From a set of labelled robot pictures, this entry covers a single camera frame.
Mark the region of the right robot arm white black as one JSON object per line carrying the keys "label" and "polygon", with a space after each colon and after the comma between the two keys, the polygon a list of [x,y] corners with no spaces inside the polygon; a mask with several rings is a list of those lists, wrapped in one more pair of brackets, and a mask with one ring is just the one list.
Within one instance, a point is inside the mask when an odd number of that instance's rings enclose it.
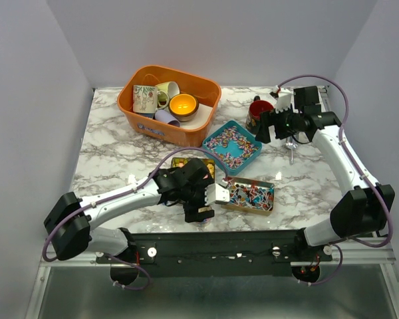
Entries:
{"label": "right robot arm white black", "polygon": [[317,246],[388,229],[395,192],[365,168],[344,136],[337,115],[321,110],[318,88],[276,86],[271,95],[277,103],[273,110],[260,113],[255,139],[268,144],[270,127],[280,140],[304,133],[325,157],[342,193],[329,217],[299,231],[293,254],[305,261],[315,255]]}

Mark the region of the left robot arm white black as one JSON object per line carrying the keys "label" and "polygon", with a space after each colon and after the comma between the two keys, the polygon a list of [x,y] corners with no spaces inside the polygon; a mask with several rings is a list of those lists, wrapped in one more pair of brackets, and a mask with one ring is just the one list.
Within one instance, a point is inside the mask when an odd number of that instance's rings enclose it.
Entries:
{"label": "left robot arm white black", "polygon": [[104,253],[121,263],[133,263],[138,248],[128,229],[104,228],[104,224],[125,213],[160,204],[182,204],[187,223],[214,216],[218,185],[208,167],[198,158],[182,167],[155,169],[128,186],[100,195],[79,198],[73,192],[61,195],[44,220],[48,237],[43,259],[66,261],[85,251]]}

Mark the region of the gold tin star candies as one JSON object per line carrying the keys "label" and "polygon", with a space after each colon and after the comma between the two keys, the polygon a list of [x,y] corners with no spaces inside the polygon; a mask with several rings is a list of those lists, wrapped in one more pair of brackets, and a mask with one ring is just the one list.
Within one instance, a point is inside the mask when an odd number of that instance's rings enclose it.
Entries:
{"label": "gold tin star candies", "polygon": [[[209,173],[208,175],[212,178],[215,178],[215,162],[213,159],[206,159],[206,158],[199,158],[205,166],[208,168]],[[171,168],[173,167],[183,167],[186,165],[192,158],[185,158],[185,157],[174,157],[171,161]]]}

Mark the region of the teal tin swirl lollipops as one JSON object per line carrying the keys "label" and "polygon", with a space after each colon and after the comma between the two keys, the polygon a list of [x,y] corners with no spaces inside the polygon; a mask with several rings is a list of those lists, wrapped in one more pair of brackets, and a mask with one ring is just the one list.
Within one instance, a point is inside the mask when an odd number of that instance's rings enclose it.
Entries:
{"label": "teal tin swirl lollipops", "polygon": [[244,127],[230,120],[207,137],[203,148],[217,156],[217,166],[229,175],[238,175],[261,153],[262,143]]}

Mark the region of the orange plastic bin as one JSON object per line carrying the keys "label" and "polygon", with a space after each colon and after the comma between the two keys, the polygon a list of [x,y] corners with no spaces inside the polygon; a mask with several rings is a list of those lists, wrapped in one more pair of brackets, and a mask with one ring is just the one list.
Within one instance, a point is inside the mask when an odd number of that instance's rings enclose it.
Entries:
{"label": "orange plastic bin", "polygon": [[[176,82],[181,92],[195,96],[201,108],[209,109],[205,122],[199,128],[178,128],[133,112],[135,84],[153,86],[168,81]],[[220,98],[221,88],[213,80],[165,66],[147,65],[137,70],[121,90],[117,105],[135,131],[178,146],[200,147],[215,120]]]}

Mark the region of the metal scoop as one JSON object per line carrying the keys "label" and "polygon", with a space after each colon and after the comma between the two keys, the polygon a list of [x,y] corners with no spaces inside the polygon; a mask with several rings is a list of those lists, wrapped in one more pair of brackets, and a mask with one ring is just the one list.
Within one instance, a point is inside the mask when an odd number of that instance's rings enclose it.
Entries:
{"label": "metal scoop", "polygon": [[294,137],[289,137],[285,140],[285,147],[289,150],[289,163],[293,165],[294,163],[294,152],[297,149],[297,142]]}

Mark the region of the black red skull mug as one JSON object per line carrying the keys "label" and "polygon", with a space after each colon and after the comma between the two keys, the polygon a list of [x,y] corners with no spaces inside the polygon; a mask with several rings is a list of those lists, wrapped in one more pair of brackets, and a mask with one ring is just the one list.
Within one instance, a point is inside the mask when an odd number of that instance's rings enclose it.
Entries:
{"label": "black red skull mug", "polygon": [[266,111],[272,111],[273,105],[260,96],[255,96],[253,102],[249,106],[247,118],[245,121],[246,129],[253,135],[257,134],[260,125],[260,114]]}

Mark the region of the gold tin round lollipops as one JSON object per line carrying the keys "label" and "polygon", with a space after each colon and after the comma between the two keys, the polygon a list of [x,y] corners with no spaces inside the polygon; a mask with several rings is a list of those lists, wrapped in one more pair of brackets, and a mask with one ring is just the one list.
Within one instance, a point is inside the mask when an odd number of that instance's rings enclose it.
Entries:
{"label": "gold tin round lollipops", "polygon": [[274,206],[275,184],[242,177],[228,177],[229,203],[222,207],[254,215],[269,216]]}

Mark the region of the illustrated white mug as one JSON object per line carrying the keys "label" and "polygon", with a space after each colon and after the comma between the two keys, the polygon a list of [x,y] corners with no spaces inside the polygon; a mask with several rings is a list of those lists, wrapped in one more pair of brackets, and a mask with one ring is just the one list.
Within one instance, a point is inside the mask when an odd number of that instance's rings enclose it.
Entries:
{"label": "illustrated white mug", "polygon": [[158,88],[155,86],[133,86],[133,111],[141,114],[153,114],[158,105]]}

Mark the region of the aluminium frame rail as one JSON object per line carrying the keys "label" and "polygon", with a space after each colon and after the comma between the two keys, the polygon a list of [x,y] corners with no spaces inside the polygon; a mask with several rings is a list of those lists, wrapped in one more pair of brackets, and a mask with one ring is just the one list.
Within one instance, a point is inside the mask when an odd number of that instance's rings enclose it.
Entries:
{"label": "aluminium frame rail", "polygon": [[41,266],[49,266],[49,267],[88,267],[88,266],[96,266],[96,255],[94,253],[82,253],[77,257],[66,261],[53,261],[47,262],[44,259],[40,261]]}
{"label": "aluminium frame rail", "polygon": [[332,260],[335,263],[340,260],[340,252],[336,246],[341,249],[344,265],[379,265],[396,262],[391,244],[373,248],[353,240],[347,240],[332,246]]}

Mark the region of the lavender cup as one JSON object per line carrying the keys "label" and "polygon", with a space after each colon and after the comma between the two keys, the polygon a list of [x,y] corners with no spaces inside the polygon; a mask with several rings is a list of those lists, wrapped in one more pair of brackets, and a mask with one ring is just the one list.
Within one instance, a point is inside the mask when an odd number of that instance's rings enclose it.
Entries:
{"label": "lavender cup", "polygon": [[179,120],[166,110],[157,110],[154,114],[154,119],[164,124],[180,127]]}

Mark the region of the pale green mug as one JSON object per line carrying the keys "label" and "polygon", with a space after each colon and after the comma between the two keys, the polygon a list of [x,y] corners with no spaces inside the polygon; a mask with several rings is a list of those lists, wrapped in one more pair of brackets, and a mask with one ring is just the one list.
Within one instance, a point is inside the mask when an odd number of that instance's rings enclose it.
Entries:
{"label": "pale green mug", "polygon": [[159,109],[166,108],[170,100],[180,93],[180,88],[174,81],[157,84],[156,88],[158,89],[157,99]]}

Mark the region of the right aluminium frame rail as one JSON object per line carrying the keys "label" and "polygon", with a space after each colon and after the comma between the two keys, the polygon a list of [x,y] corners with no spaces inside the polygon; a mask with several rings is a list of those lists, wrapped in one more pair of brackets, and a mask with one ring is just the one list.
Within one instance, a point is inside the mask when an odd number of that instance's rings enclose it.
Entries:
{"label": "right aluminium frame rail", "polygon": [[379,265],[396,262],[391,244],[373,248],[353,240],[347,240],[332,246],[332,260],[335,263],[340,260],[340,252],[336,246],[341,249],[344,265]]}

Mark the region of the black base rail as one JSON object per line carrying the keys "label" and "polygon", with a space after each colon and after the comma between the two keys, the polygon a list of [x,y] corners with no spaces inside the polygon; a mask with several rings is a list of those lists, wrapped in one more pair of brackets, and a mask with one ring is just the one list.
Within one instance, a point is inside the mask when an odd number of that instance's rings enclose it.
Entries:
{"label": "black base rail", "polygon": [[332,261],[323,247],[298,248],[295,230],[138,233],[140,265],[153,277],[291,276],[292,267]]}

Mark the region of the yellow inside dark cup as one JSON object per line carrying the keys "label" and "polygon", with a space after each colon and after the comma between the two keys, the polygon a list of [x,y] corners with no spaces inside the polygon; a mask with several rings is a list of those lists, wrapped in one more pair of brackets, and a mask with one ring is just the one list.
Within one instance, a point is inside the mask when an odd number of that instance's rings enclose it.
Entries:
{"label": "yellow inside dark cup", "polygon": [[180,122],[189,122],[194,119],[199,109],[199,102],[191,94],[175,95],[169,103],[168,110]]}

